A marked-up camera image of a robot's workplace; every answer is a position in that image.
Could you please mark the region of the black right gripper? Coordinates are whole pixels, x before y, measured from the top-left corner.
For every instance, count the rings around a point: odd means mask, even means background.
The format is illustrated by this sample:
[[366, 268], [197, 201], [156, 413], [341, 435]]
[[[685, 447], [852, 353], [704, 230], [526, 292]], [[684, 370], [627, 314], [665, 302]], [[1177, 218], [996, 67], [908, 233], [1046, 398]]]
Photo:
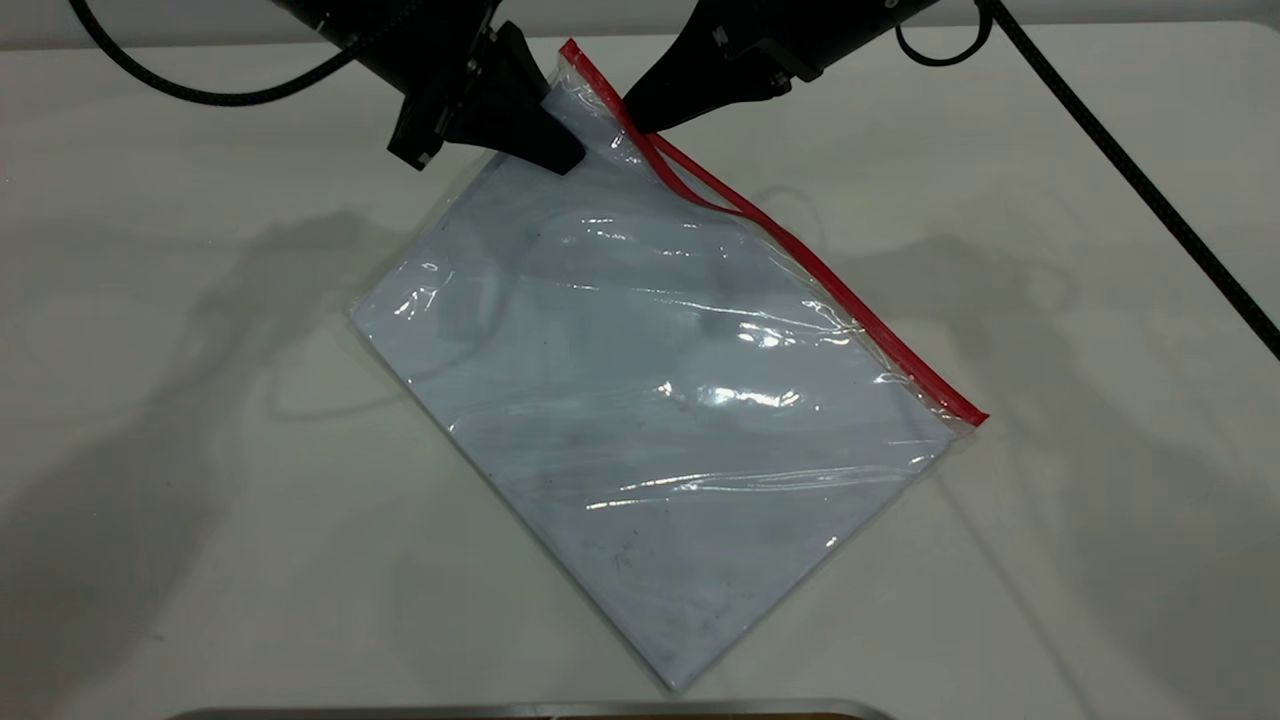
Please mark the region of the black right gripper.
[[699, 1], [658, 61], [625, 95], [641, 133], [786, 95], [933, 1]]

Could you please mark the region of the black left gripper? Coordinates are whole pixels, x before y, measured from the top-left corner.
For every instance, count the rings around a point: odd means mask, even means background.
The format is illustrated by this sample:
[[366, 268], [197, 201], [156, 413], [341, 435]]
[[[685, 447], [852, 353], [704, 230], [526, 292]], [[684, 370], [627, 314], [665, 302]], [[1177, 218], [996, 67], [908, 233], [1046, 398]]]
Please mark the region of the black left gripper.
[[424, 170], [447, 143], [522, 159], [557, 176], [586, 156], [579, 138], [543, 100], [549, 85], [525, 33], [493, 28], [497, 1], [401, 1], [387, 51], [396, 56], [403, 101], [388, 142], [392, 155]]

